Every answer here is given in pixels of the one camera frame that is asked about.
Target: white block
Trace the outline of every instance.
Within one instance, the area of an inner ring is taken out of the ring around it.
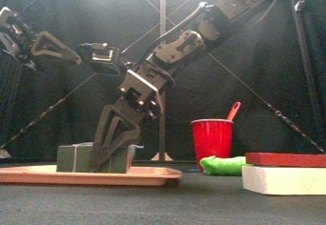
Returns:
[[[242,167],[243,188],[261,194],[326,194],[326,168]]]

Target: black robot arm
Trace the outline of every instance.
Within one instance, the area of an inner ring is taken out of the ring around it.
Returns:
[[[134,70],[126,72],[119,86],[122,97],[104,107],[90,156],[92,172],[110,160],[115,150],[141,141],[141,124],[147,117],[163,113],[162,93],[175,84],[179,70],[205,56],[233,34],[242,30],[273,0],[221,0],[214,5],[201,3],[198,9],[150,48]],[[191,21],[195,26],[170,44],[161,42]]]

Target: metal pole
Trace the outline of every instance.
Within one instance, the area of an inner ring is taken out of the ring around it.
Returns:
[[[161,35],[167,31],[166,22],[167,22],[167,0],[161,0]],[[166,93],[162,94],[162,105],[165,112],[159,117],[159,161],[166,160]]]
[[[325,140],[325,131],[322,127],[322,113],[320,109],[317,89],[316,89],[316,84],[313,79],[313,63],[310,59],[309,44],[305,35],[305,26],[304,26],[305,5],[306,5],[306,0],[291,0],[294,23],[295,23],[297,34],[298,34],[302,63],[304,63],[304,69],[306,74],[312,108],[313,108],[313,121],[316,125],[317,138],[322,142]]]

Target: green object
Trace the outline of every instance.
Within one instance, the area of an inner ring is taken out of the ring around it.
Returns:
[[[201,160],[201,165],[211,175],[242,175],[242,167],[251,166],[246,163],[245,156],[233,158],[206,157]]]
[[[90,151],[94,143],[60,146],[58,151],[56,172],[90,173]],[[100,173],[126,174],[130,166],[130,148],[119,148],[108,162],[102,166]]]

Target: cable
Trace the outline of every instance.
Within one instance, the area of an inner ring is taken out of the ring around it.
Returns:
[[[270,12],[271,9],[274,8],[274,6],[275,6],[275,4],[277,4],[278,1],[279,1],[279,0],[273,0],[270,6],[267,7],[267,9],[266,9],[263,15],[261,16],[261,18],[258,19],[258,21],[257,21],[257,22],[255,22],[255,23],[254,23],[254,24],[253,24],[245,31],[250,30],[253,27],[255,27],[255,26],[261,23],[261,21],[266,18],[269,12]]]

